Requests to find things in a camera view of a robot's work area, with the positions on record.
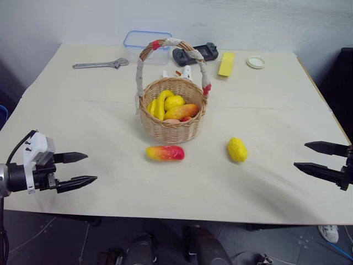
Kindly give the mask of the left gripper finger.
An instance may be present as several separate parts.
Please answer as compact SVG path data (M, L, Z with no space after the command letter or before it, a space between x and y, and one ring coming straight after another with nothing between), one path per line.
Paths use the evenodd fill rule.
M54 154L54 163L74 163L88 158L88 155L80 152L65 152Z
M79 176L71 178L69 181L58 182L57 193L69 192L75 189L82 188L86 185L91 184L97 178L97 176Z

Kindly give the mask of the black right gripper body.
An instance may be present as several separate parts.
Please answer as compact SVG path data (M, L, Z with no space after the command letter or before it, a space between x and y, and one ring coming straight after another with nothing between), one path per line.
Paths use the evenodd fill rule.
M349 185L352 184L352 145L348 147L346 165L342 167L341 172L344 177L340 182L340 189L346 191Z

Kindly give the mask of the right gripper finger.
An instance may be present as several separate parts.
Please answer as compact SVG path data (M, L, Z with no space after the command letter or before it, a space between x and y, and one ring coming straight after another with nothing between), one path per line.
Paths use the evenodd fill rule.
M336 155L341 157L349 156L349 147L325 141L313 141L305 143L305 146L319 153Z
M318 165L315 163L307 163L307 162L295 162L293 164L300 171L308 174L310 176L323 179L329 182L333 182L335 184L340 184L343 180L343 173L340 171L335 171L326 166Z

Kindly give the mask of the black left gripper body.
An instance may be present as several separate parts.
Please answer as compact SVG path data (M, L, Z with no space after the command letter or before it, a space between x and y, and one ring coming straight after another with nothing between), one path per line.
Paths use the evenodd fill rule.
M56 189L59 180L55 178L57 155L54 154L44 165L35 165L33 179L35 189Z

